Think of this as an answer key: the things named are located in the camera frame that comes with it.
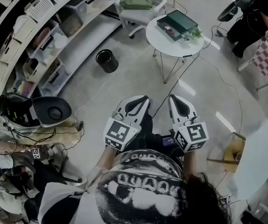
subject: cable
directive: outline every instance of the cable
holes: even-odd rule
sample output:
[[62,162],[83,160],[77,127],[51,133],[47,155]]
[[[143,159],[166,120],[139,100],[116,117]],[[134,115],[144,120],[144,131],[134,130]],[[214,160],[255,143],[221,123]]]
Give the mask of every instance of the cable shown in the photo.
[[79,141],[78,141],[73,147],[67,148],[66,151],[68,151],[68,150],[70,150],[70,149],[76,147],[76,145],[81,141],[81,139],[82,139],[82,137],[83,137],[83,135],[84,135],[84,133],[85,133],[85,131],[84,131],[84,126],[82,126],[82,128],[83,128],[83,134],[80,136]]
[[246,199],[246,203],[247,203],[247,209],[248,209],[248,211],[249,211],[253,216],[255,216],[255,215],[253,214],[253,212],[251,211],[251,207],[250,207],[250,205],[249,205],[247,199]]
[[120,74],[123,70],[126,70],[127,68],[129,68],[138,58],[140,58],[149,48],[150,48],[151,45],[148,46],[148,48],[146,48],[144,50],[143,53],[141,53],[130,65],[128,65],[127,67],[121,69],[119,72],[117,72],[116,74],[114,74],[113,76],[111,76],[108,80],[106,80],[103,85],[101,86],[101,88],[99,89],[99,91],[89,100],[87,101],[83,106],[81,106],[80,108],[78,108],[76,111],[75,111],[75,114],[74,114],[74,117],[76,117],[76,114],[79,110],[83,109],[87,104],[89,104],[101,91],[101,89],[104,87],[104,85],[110,81],[113,77],[115,77],[116,75]]
[[229,203],[229,204],[232,205],[232,204],[237,203],[237,202],[239,202],[239,201],[241,201],[241,200],[238,200],[238,201],[235,201],[235,202],[233,202],[233,203]]
[[242,121],[243,121],[243,112],[242,112],[242,105],[241,105],[241,100],[240,100],[240,96],[239,96],[238,89],[237,89],[235,86],[233,86],[232,84],[229,84],[228,82],[226,82],[226,81],[222,78],[222,76],[221,76],[221,74],[220,74],[220,72],[219,72],[219,69],[218,69],[214,64],[212,64],[211,62],[209,62],[209,61],[207,61],[207,60],[205,60],[205,59],[203,59],[203,60],[204,60],[205,62],[208,62],[210,65],[212,65],[212,66],[214,66],[214,67],[216,68],[216,70],[218,71],[218,74],[219,74],[221,80],[222,80],[225,84],[227,84],[227,85],[229,85],[229,86],[235,88],[235,90],[236,90],[236,92],[237,92],[237,94],[238,94],[239,105],[240,105],[240,110],[241,110],[241,123],[240,123],[239,132],[238,132],[238,133],[240,133],[240,131],[241,131],[241,127],[242,127]]
[[208,47],[210,46],[210,44],[212,43],[212,41],[213,41],[213,36],[214,36],[214,33],[213,33],[213,28],[214,28],[214,27],[217,27],[216,30],[218,30],[218,28],[220,28],[220,29],[222,29],[222,30],[228,32],[228,31],[225,30],[224,28],[221,28],[221,27],[220,27],[221,23],[222,23],[222,22],[220,22],[218,26],[215,25],[215,26],[212,26],[212,27],[211,27],[211,32],[212,32],[212,38],[211,38],[211,41],[210,41],[210,43],[209,43],[206,47],[202,47],[202,49],[206,49],[206,48],[208,48]]
[[155,117],[155,115],[158,113],[158,111],[160,110],[160,108],[162,107],[162,105],[164,104],[165,100],[168,98],[168,96],[170,95],[170,93],[172,92],[173,88],[176,86],[176,84],[178,83],[178,81],[181,79],[181,77],[183,76],[183,74],[185,73],[185,71],[195,62],[195,60],[199,57],[200,55],[200,51],[199,54],[196,58],[194,58],[194,60],[188,65],[188,67],[182,72],[182,74],[180,75],[180,77],[177,79],[176,83],[174,84],[174,86],[171,88],[171,90],[169,91],[168,95],[165,97],[165,99],[162,101],[161,105],[159,106],[159,108],[157,109],[157,111],[155,112],[155,114],[153,115],[152,118]]
[[224,178],[226,177],[226,175],[228,174],[228,172],[226,172],[226,174],[224,175],[224,177],[221,179],[221,181],[217,184],[217,186],[216,186],[216,189],[217,189],[217,187],[219,186],[219,184],[221,184],[221,182],[224,180]]
[[177,2],[176,0],[173,0],[173,1],[175,1],[178,5],[180,5],[182,8],[184,8],[186,11],[186,13],[184,13],[184,14],[187,14],[187,12],[188,12],[187,9],[181,3]]

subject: black trash can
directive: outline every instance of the black trash can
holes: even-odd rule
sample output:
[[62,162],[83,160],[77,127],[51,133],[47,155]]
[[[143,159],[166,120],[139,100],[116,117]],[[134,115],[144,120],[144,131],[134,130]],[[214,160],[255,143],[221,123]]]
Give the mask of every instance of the black trash can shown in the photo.
[[103,68],[107,73],[116,71],[119,66],[119,62],[115,59],[111,50],[101,50],[96,56],[96,62]]

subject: white floor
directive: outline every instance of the white floor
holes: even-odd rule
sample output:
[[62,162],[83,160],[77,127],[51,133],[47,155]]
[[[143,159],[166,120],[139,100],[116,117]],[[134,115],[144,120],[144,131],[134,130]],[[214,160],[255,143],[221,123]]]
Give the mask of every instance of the white floor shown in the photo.
[[[209,39],[212,36],[211,27],[219,24],[216,18],[232,2],[232,0],[176,1],[186,7],[187,15],[199,24],[204,35]],[[176,7],[184,12],[178,4]],[[229,30],[237,18],[238,15],[232,21],[222,23],[221,27]],[[200,54],[200,57],[206,61],[199,57],[184,73],[172,93],[192,102],[201,119],[206,122],[210,140],[205,147],[197,151],[197,170],[206,172],[209,180],[218,186],[221,195],[228,195],[230,193],[226,183],[231,174],[228,173],[223,179],[226,172],[222,166],[206,161],[207,156],[222,158],[231,137],[231,131],[217,118],[216,112],[222,114],[236,131],[248,135],[268,118],[268,89],[256,92],[255,88],[267,81],[254,66],[239,73],[237,66],[240,62],[231,54],[228,45],[224,44],[224,39],[216,36],[216,28],[213,29],[213,33],[215,44],[203,49]],[[257,44],[254,44],[247,49],[245,60],[253,55],[256,47]],[[105,73],[96,64],[95,55],[101,49],[110,49],[118,59],[120,65],[114,73]],[[133,95],[148,95],[153,101],[150,108],[150,114],[153,115],[181,73],[193,60],[192,57],[188,58],[168,83],[163,84],[155,66],[153,52],[154,50],[145,39],[143,30],[136,33],[135,38],[131,40],[127,36],[127,31],[119,28],[97,48],[64,87],[60,95],[70,103],[73,111],[93,98],[76,114],[78,120],[84,121],[85,135],[74,149],[69,150],[68,168],[72,168],[78,175],[85,177],[100,157],[104,149],[103,130],[108,117],[118,103]],[[163,61],[166,70],[170,69],[175,62],[174,59],[167,58],[163,58]],[[236,87],[239,94],[235,88],[222,81],[218,70],[209,62],[218,68],[227,83]],[[154,118],[154,133],[168,134],[171,125],[167,102],[165,102]],[[264,185],[248,202],[254,208],[260,200],[268,200],[267,185]],[[239,216],[246,207],[246,201],[231,205],[234,223],[239,221]]]

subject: black and white t-shirt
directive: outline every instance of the black and white t-shirt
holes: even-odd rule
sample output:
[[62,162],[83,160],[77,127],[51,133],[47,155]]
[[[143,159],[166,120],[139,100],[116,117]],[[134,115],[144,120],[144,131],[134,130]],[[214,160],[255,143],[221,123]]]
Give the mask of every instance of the black and white t-shirt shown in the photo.
[[[180,217],[187,209],[181,173],[170,158],[153,150],[119,154],[111,170],[95,167],[89,173],[85,192],[69,223],[181,223]],[[75,192],[83,192],[83,189],[49,183],[40,207],[39,222],[48,208]]]

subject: shoe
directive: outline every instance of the shoe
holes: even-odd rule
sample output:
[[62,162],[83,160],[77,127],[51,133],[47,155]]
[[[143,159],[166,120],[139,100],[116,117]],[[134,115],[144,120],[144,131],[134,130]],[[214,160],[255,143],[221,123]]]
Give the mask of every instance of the shoe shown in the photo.
[[240,58],[240,59],[242,59],[243,58],[243,53],[242,53],[242,55],[241,54],[238,54],[236,51],[234,51],[235,49],[232,49],[232,53],[236,56],[236,57],[238,57],[238,58]]

